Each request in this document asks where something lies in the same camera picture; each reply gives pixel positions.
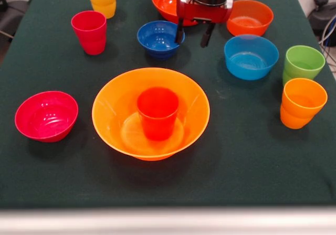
black chair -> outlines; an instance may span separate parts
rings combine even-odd
[[[28,10],[28,2],[0,0],[0,39],[8,40],[15,35],[21,19]]]

plastic bowl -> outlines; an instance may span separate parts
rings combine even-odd
[[[70,132],[78,115],[73,97],[59,91],[38,93],[25,100],[15,114],[16,128],[40,142],[57,142]]]
[[[177,25],[167,21],[153,21],[138,30],[138,41],[153,58],[168,59],[173,56],[179,44],[175,43]]]
[[[141,132],[137,99],[151,87],[166,87],[178,96],[178,124],[166,141],[151,141]],[[92,107],[93,125],[102,140],[146,161],[162,160],[189,147],[204,132],[209,115],[202,88],[186,75],[163,68],[136,69],[117,76],[100,90]]]
[[[168,21],[175,24],[179,22],[176,13],[176,0],[152,0],[155,8],[160,12],[160,14]],[[183,26],[193,26],[197,22],[192,22],[190,20],[184,20]]]
[[[273,11],[264,3],[254,0],[237,0],[226,25],[234,36],[252,34],[262,36],[273,21]]]
[[[279,59],[277,47],[255,35],[231,38],[224,47],[226,67],[234,76],[257,80],[266,76]]]

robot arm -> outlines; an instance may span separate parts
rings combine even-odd
[[[175,41],[178,44],[182,41],[183,20],[196,20],[209,24],[201,41],[201,46],[206,47],[215,24],[225,23],[228,20],[232,6],[233,0],[177,0],[178,28]]]

dark blue bowl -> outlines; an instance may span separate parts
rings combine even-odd
[[[180,45],[175,43],[177,25],[167,21],[153,21],[138,30],[138,41],[153,58],[168,59]]]

green cloth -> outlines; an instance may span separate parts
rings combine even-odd
[[[336,204],[336,85],[328,66],[316,80],[329,101],[301,130],[279,119],[286,49],[318,48],[298,0],[258,0],[275,19],[265,37],[280,59],[259,81],[233,77],[223,46],[231,37],[217,25],[201,48],[205,25],[186,28],[178,53],[167,61],[145,55],[137,31],[162,19],[151,0],[117,0],[108,20],[107,46],[86,55],[70,20],[91,9],[89,0],[33,0],[0,67],[0,207],[265,206]],[[206,92],[211,117],[190,148],[159,162],[144,162],[106,145],[93,128],[99,90],[115,76],[141,67],[182,72]],[[29,96],[48,90],[79,104],[71,133],[39,143],[15,128],[14,114]]]

